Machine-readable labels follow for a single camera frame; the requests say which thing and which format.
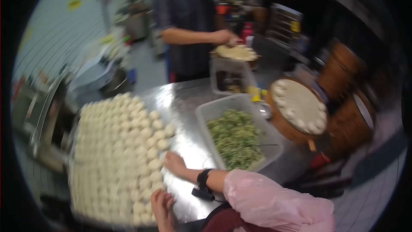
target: person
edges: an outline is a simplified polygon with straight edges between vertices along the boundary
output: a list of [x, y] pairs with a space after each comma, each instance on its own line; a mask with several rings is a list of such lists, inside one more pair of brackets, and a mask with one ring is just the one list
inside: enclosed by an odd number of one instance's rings
[[[187, 168], [183, 159], [170, 151], [166, 153], [164, 166], [194, 184], [203, 172]], [[239, 169], [210, 170], [206, 185], [214, 192], [223, 193], [229, 204], [211, 213], [202, 232], [335, 231], [332, 201], [283, 188], [264, 175]], [[172, 194], [161, 189], [152, 194], [152, 210], [160, 232], [174, 231], [173, 201]]]
[[168, 68], [175, 82], [209, 77], [214, 44], [239, 39], [216, 14], [214, 0], [153, 1], [154, 19], [168, 44]]

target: pink sleeve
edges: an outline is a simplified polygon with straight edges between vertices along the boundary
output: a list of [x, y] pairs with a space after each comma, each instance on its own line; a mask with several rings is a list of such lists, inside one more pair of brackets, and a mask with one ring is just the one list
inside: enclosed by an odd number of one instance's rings
[[333, 203], [281, 187], [264, 175], [234, 169], [223, 193], [242, 219], [281, 232], [333, 232]]

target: clear plastic tub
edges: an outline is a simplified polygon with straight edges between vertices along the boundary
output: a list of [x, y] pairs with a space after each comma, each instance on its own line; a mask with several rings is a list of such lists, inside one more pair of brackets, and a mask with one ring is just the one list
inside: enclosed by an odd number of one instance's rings
[[242, 84], [245, 87], [246, 92], [253, 91], [249, 88], [252, 87], [254, 89], [258, 85], [258, 83], [255, 80], [255, 76], [253, 75], [249, 65], [246, 62], [234, 61], [227, 58], [212, 58], [210, 60], [210, 80], [212, 84], [212, 90], [216, 94], [226, 96], [239, 94], [228, 91], [221, 91], [218, 89], [216, 80], [216, 72], [218, 71], [240, 73], [242, 75]]
[[250, 101], [250, 97], [247, 94], [232, 95], [205, 103], [198, 106], [196, 109], [196, 116], [201, 133], [205, 138], [212, 153], [212, 157], [219, 169], [226, 170], [226, 166], [209, 133], [207, 122], [222, 117], [223, 113], [228, 109], [250, 113], [252, 115], [252, 120], [255, 123], [255, 127], [259, 129], [259, 147], [262, 150], [264, 159], [258, 163], [253, 163], [248, 170], [255, 172], [260, 171], [280, 156], [283, 147], [278, 142], [278, 133], [275, 127], [271, 126], [263, 118], [258, 109]]

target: hand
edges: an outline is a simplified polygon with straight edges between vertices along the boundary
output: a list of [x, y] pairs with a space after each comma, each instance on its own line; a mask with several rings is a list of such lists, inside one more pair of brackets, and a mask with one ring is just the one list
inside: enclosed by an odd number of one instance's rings
[[174, 218], [172, 212], [173, 196], [170, 193], [157, 189], [151, 197], [152, 211], [156, 217], [159, 231], [170, 231], [173, 229]]
[[174, 152], [166, 152], [164, 157], [164, 166], [177, 176], [183, 176], [188, 169], [182, 157]]
[[231, 31], [225, 29], [216, 32], [211, 32], [211, 42], [214, 44], [228, 44], [233, 39], [237, 42], [239, 39], [236, 34], [232, 33]]

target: stainless steel table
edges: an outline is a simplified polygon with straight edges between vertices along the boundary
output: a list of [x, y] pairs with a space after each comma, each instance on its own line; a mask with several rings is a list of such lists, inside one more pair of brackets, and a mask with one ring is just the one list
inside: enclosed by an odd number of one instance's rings
[[[195, 115], [199, 105], [220, 98], [213, 93], [209, 79], [158, 86], [139, 96], [145, 101], [148, 110], [158, 110], [166, 124], [173, 123], [176, 126], [176, 135], [171, 139], [171, 150], [183, 157], [188, 168], [216, 168]], [[313, 153], [306, 145], [296, 145], [286, 139], [275, 128], [274, 133], [278, 137], [276, 143], [280, 144], [282, 153], [260, 173], [282, 184], [302, 174], [309, 166]], [[173, 210], [179, 223], [204, 219], [220, 205], [218, 202], [194, 197], [191, 194], [194, 187], [192, 183], [175, 177], [165, 168], [162, 172], [168, 191], [175, 197]]]

